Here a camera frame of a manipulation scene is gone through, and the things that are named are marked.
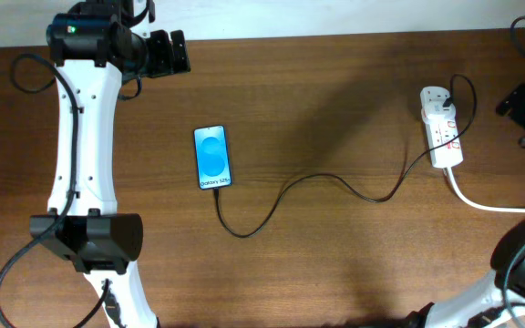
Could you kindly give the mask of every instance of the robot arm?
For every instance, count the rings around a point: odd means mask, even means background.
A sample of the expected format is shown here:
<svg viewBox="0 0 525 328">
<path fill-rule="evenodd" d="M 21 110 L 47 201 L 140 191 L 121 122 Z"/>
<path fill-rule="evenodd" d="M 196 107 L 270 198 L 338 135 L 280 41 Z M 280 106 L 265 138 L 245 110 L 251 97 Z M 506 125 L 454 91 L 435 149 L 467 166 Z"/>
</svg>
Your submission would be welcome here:
<svg viewBox="0 0 525 328">
<path fill-rule="evenodd" d="M 507 296 L 516 316 L 525 315 L 525 220 L 499 241 L 491 257 L 491 270 L 472 287 L 444 302 L 430 303 L 400 322 L 372 328 L 494 328 L 511 319 L 504 306 Z"/>
<path fill-rule="evenodd" d="M 111 328 L 159 327 L 145 298 L 137 258 L 143 227 L 138 214 L 118 214 L 112 178 L 113 121 L 118 93 L 135 78 L 189 72 L 181 31 L 149 31 L 152 0 L 86 1 L 58 14 L 47 29 L 51 57 L 78 104 L 76 197 L 66 223 L 43 245 L 83 272 L 104 301 Z M 37 236 L 67 203 L 72 107 L 58 83 L 60 122 L 57 169 L 48 214 L 32 216 Z"/>
</svg>

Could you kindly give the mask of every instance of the black cable on robot arm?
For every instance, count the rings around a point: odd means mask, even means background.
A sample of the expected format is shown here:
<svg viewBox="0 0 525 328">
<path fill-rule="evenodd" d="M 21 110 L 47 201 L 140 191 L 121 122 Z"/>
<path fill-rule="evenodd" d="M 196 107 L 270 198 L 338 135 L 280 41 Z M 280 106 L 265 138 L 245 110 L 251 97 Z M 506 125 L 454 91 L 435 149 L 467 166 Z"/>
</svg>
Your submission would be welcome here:
<svg viewBox="0 0 525 328">
<path fill-rule="evenodd" d="M 62 85 L 62 87 L 65 89 L 65 91 L 68 94 L 70 105 L 72 107 L 71 108 L 71 111 L 72 111 L 72 139 L 71 139 L 71 146 L 70 146 L 70 179 L 68 183 L 67 201 L 66 201 L 66 205 L 64 206 L 64 209 L 62 209 L 62 211 L 60 212 L 60 215 L 58 215 L 58 217 L 56 218 L 54 223 L 52 223 L 52 225 L 50 225 L 44 232 L 42 232 L 40 235 L 38 235 L 33 240 L 31 240 L 26 246 L 20 249 L 16 254 L 14 254 L 14 256 L 11 257 L 11 259 L 7 261 L 7 263 L 4 265 L 4 267 L 0 271 L 0 291 L 1 291 L 1 287 L 2 287 L 5 276 L 9 273 L 9 271 L 14 266 L 14 264 L 16 264 L 17 261 L 19 261 L 19 259 L 21 259 L 24 255 L 26 255 L 26 253 L 28 253 L 31 249 L 33 249 L 37 244 L 39 244 L 40 242 L 48 238 L 52 233 L 55 233 L 57 229 L 64 224 L 66 216 L 68 212 L 70 211 L 70 207 L 72 206 L 72 202 L 76 195 L 75 188 L 77 185 L 77 163 L 76 161 L 77 161 L 78 113 L 79 113 L 77 99 L 74 96 L 74 92 L 72 91 L 72 89 L 70 88 L 70 86 L 68 85 L 64 77 L 62 77 L 62 75 L 54 67 L 54 65 L 48 63 L 44 58 L 42 58 L 41 56 L 35 55 L 35 54 L 22 54 L 18 56 L 16 59 L 14 59 L 14 61 L 12 62 L 11 70 L 10 70 L 10 80 L 11 80 L 11 83 L 16 88 L 28 94 L 34 94 L 34 93 L 41 92 L 47 89 L 49 85 L 51 85 L 50 83 L 48 83 L 47 87 L 41 87 L 37 90 L 29 90 L 29 89 L 25 89 L 19 86 L 15 80 L 16 67 L 20 61 L 25 60 L 25 59 L 33 60 L 37 62 L 38 64 L 47 68 L 54 75 L 54 77 L 58 80 L 58 82 Z M 105 288 L 108 290 L 108 281 L 105 282 Z M 100 304 L 104 302 L 104 298 L 101 297 L 101 300 L 98 301 L 97 305 L 95 305 L 95 307 L 87 315 L 87 317 L 85 317 L 85 319 L 81 321 L 82 325 L 84 325 L 84 323 L 86 323 L 90 319 L 90 317 L 92 317 L 98 311 Z M 4 327 L 7 327 L 7 328 L 15 328 L 12 325 L 12 323 L 7 319 L 7 317 L 5 317 L 5 314 L 1 308 L 1 303 L 0 303 L 0 323 Z"/>
<path fill-rule="evenodd" d="M 126 19 L 125 19 L 125 22 L 123 22 L 123 25 L 128 28 L 132 28 L 133 26 L 136 26 L 139 23 L 141 23 L 143 19 L 145 19 L 145 16 L 147 15 L 147 13 L 149 12 L 150 5 L 151 5 L 150 0 L 147 0 L 145 4 L 145 9 L 143 9 L 143 11 L 141 11 L 139 15 L 136 15 L 134 17 L 125 16 Z"/>
</svg>

